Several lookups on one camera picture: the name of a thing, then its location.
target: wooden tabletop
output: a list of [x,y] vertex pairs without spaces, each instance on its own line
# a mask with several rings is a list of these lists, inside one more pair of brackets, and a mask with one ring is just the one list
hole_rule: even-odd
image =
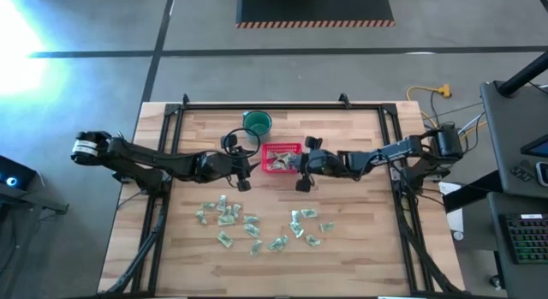
[[[416,102],[396,102],[402,133],[424,132]],[[145,103],[134,137],[136,144],[158,147],[165,103]],[[376,111],[268,111],[272,117],[271,142],[303,143],[305,136],[324,138],[322,148],[370,151],[383,146]],[[219,148],[219,138],[239,128],[241,111],[185,111],[179,152]],[[239,143],[253,148],[245,135]],[[392,130],[390,138],[394,140]],[[171,139],[168,139],[168,150]],[[260,154],[251,158],[260,161]],[[315,176],[309,194],[295,191],[297,175],[272,175],[253,171],[252,189],[239,193],[225,180],[208,184],[176,181],[158,274],[157,296],[403,296],[408,294],[394,202],[388,171],[378,167],[359,182]],[[137,192],[134,185],[122,189],[121,201]],[[216,210],[205,211],[208,225],[194,216],[202,202],[241,204],[236,225],[217,226]],[[427,194],[441,200],[439,194]],[[134,258],[139,244],[146,196],[137,196],[116,214],[104,262],[99,290],[112,286]],[[313,208],[318,218],[301,219],[305,235],[322,242],[310,247],[304,236],[295,238],[289,228],[291,211]],[[420,219],[426,247],[450,281],[463,289],[444,209],[421,199]],[[259,255],[251,256],[254,239],[244,231],[242,214],[260,217]],[[322,233],[319,223],[335,222]],[[231,248],[217,240],[225,231],[234,239]],[[289,242],[282,252],[266,246],[281,235]],[[420,279],[418,258],[414,257]],[[146,264],[143,286],[148,281]]]

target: gray floor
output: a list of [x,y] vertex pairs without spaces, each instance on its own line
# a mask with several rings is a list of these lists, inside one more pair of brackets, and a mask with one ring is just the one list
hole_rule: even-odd
[[[548,39],[548,14],[539,0],[390,2],[393,28],[260,31],[235,29],[235,0],[176,0],[165,49],[527,46]],[[18,52],[153,50],[164,5],[165,0],[0,0],[0,14],[13,10],[0,25],[18,24],[8,26],[12,34],[0,46]],[[480,102],[480,83],[506,79],[538,55],[163,58],[151,100],[179,101],[183,93],[195,101],[333,100],[342,92],[353,100],[398,100],[407,87],[447,82],[454,96],[436,97],[442,113]],[[91,295],[120,186],[105,169],[73,164],[70,150],[81,130],[132,136],[151,59],[5,56],[9,60],[0,62],[0,154],[39,170],[47,194],[70,203],[65,217],[42,223],[15,297]],[[537,82],[548,77],[541,75]],[[431,113],[429,96],[414,93]],[[481,112],[479,105],[442,119],[462,126]],[[494,168],[489,133],[482,129],[478,147],[456,165],[450,180],[470,182]],[[465,216],[472,232],[485,224],[488,212],[478,204]],[[486,283],[496,271],[491,254],[471,249],[482,236],[469,237],[473,240],[457,244],[467,289],[503,296]]]

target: green cup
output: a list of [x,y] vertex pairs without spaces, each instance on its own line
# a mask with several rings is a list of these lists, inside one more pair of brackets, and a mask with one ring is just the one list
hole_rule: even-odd
[[[266,143],[270,140],[272,127],[272,118],[263,111],[246,111],[243,113],[243,128],[250,129],[255,132],[261,143]],[[246,131],[247,141],[252,144],[257,144],[257,136]]]

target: orange striped border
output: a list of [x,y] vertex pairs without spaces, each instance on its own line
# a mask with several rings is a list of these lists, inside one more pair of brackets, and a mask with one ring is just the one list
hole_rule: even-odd
[[391,20],[361,20],[361,21],[254,21],[236,24],[240,29],[269,28],[336,28],[336,27],[393,27]]

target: red basket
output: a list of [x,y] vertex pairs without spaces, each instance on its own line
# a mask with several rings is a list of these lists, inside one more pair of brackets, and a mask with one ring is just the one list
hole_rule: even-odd
[[266,166],[270,162],[274,161],[274,158],[267,158],[269,152],[295,152],[297,154],[301,154],[301,144],[263,144],[263,160],[261,167],[263,168],[264,172],[271,173],[271,174],[283,174],[283,173],[290,173],[295,174],[297,170],[269,170],[266,168]]

